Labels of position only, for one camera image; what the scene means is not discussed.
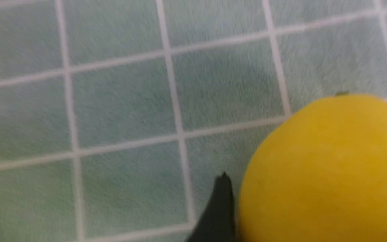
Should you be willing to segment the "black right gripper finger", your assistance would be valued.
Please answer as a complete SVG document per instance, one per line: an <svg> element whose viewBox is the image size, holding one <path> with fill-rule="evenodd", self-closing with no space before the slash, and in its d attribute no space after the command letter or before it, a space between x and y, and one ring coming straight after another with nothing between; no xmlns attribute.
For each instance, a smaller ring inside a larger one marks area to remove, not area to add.
<svg viewBox="0 0 387 242"><path fill-rule="evenodd" d="M226 172L215 178L211 197L187 242L236 242L235 198Z"/></svg>

